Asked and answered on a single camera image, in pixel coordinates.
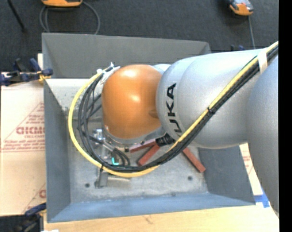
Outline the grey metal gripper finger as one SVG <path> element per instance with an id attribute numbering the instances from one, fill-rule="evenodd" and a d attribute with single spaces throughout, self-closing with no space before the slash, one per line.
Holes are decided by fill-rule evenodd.
<path id="1" fill-rule="evenodd" d="M 107 184 L 108 184 L 108 177 L 109 177 L 109 173 L 108 172 L 99 170 L 97 179 L 95 181 L 95 187 L 96 188 L 104 188 L 104 187 L 106 187 Z"/>

